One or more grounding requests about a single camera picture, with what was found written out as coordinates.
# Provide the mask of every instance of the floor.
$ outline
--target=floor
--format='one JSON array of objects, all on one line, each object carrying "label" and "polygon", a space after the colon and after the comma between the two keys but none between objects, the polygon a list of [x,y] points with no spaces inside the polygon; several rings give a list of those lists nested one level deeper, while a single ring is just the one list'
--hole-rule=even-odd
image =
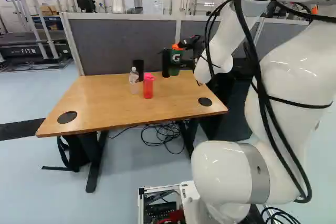
[{"label": "floor", "polygon": [[[0,123],[46,117],[77,78],[75,65],[63,70],[0,74]],[[336,185],[336,105],[311,137],[307,173],[313,200],[288,204],[302,224],[336,223],[333,214]],[[114,136],[120,130],[110,132]],[[125,131],[107,142],[103,170],[94,194],[85,192],[88,167],[81,172],[41,170],[63,166],[56,139],[26,137],[0,142],[0,218],[5,224],[103,224],[137,222],[137,189],[177,184],[191,179],[190,162],[183,152],[172,155],[140,140],[141,127]],[[152,141],[154,132],[147,132]],[[199,129],[196,141],[205,139]],[[181,148],[181,140],[171,143]]]}]

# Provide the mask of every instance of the orange cap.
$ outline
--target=orange cap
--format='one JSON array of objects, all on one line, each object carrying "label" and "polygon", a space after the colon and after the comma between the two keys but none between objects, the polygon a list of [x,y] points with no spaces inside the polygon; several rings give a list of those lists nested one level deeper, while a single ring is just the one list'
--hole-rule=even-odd
[{"label": "orange cap", "polygon": [[311,10],[311,13],[314,14],[314,15],[318,15],[318,13],[319,13],[319,8],[318,8],[317,5]]},{"label": "orange cap", "polygon": [[178,47],[177,44],[173,44],[172,48],[173,48],[174,50],[183,50],[183,48]]}]

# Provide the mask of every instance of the gatorade bottle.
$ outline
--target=gatorade bottle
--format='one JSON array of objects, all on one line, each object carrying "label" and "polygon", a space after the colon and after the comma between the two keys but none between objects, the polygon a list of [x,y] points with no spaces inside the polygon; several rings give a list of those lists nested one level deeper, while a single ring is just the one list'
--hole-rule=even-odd
[{"label": "gatorade bottle", "polygon": [[183,56],[183,48],[180,48],[178,47],[177,44],[174,44],[172,46],[172,54],[170,58],[172,65],[168,69],[168,72],[171,76],[179,75],[182,56]]}]

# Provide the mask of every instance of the black table leg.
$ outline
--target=black table leg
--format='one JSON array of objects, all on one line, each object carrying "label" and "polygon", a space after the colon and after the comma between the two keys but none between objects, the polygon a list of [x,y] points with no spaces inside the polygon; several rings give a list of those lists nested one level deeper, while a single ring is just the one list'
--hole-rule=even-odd
[{"label": "black table leg", "polygon": [[189,158],[194,151],[194,140],[199,124],[199,119],[193,118],[190,119],[188,123],[184,123],[183,121],[177,121],[177,124],[180,128],[181,135],[184,141],[185,148],[188,151]]},{"label": "black table leg", "polygon": [[100,163],[108,133],[109,133],[108,131],[102,131],[100,133],[98,141],[96,132],[78,135],[85,152],[87,153],[89,159],[92,162],[90,166],[88,181],[86,184],[87,193],[93,193],[96,190],[100,172]]}]

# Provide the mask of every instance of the pink tumbler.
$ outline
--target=pink tumbler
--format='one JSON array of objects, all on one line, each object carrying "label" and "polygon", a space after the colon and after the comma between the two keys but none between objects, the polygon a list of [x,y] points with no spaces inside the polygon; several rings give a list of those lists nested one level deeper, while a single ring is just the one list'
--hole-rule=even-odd
[{"label": "pink tumbler", "polygon": [[143,75],[143,97],[146,99],[153,98],[153,82],[155,76],[152,73],[144,73]]}]

